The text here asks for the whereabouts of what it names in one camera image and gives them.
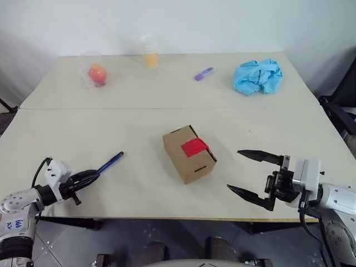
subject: light blue cloth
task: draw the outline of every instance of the light blue cloth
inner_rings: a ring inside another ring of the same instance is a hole
[[[274,93],[278,90],[282,77],[277,61],[270,58],[260,63],[251,60],[235,70],[234,89],[247,96],[260,90]]]

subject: table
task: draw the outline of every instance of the table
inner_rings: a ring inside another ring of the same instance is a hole
[[[142,56],[105,56],[107,85],[85,90],[77,57],[61,57],[35,91],[22,103],[25,109],[82,108],[216,108],[256,106],[316,106],[283,52],[161,55],[160,65],[148,69]],[[237,66],[249,60],[273,58],[284,74],[278,93],[246,97],[233,89]],[[210,77],[193,77],[213,66]]]
[[[218,162],[212,173],[184,185],[164,151],[162,135],[192,124]],[[43,214],[68,217],[154,217],[236,221],[298,221],[277,201],[273,212],[234,195],[226,184],[263,193],[278,166],[236,153],[261,149],[322,160],[322,182],[356,186],[353,156],[317,105],[239,108],[19,110],[0,138],[0,194],[27,189],[46,156],[73,173],[97,168],[120,150],[125,156],[73,201]],[[39,184],[44,185],[43,175]]]

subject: black cable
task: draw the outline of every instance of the black cable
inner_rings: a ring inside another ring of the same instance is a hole
[[[40,164],[39,167],[37,168],[37,171],[36,171],[36,173],[34,174],[34,177],[33,177],[33,179],[32,179],[31,188],[34,188],[34,184],[36,183],[37,176],[38,176],[39,172],[41,171],[42,167],[44,166],[44,164],[45,164],[45,163],[50,164],[51,160],[52,160],[52,159],[51,159],[50,157],[47,157],[47,158],[45,158],[45,159],[41,162],[41,164]],[[42,215],[42,212],[40,212],[40,213],[38,214],[38,216],[37,216],[37,218],[36,218],[36,223],[38,223],[38,221],[39,221],[41,215]]]
[[[303,229],[312,237],[314,238],[318,243],[319,243],[319,250],[320,250],[320,254],[322,256],[322,259],[323,259],[323,262],[325,264],[326,267],[328,267],[328,262],[325,258],[325,255],[324,255],[324,249],[323,249],[323,243],[320,241],[320,239],[314,235],[309,229],[308,229],[308,226],[306,225],[306,222],[305,222],[305,214],[304,213],[299,213],[299,220],[300,220],[300,223],[303,227]]]

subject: pen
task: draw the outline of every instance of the pen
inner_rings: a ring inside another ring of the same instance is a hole
[[[121,157],[123,156],[123,152],[119,152],[117,155],[115,155],[114,157],[112,157],[107,163],[105,163],[104,165],[102,165],[99,169],[98,169],[98,173],[101,174],[103,171],[105,171],[107,168],[109,168],[112,164],[114,164],[117,160],[119,160]]]

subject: cardboard box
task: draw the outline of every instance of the cardboard box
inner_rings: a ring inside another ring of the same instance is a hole
[[[163,135],[163,144],[185,184],[210,173],[217,162],[191,125]]]

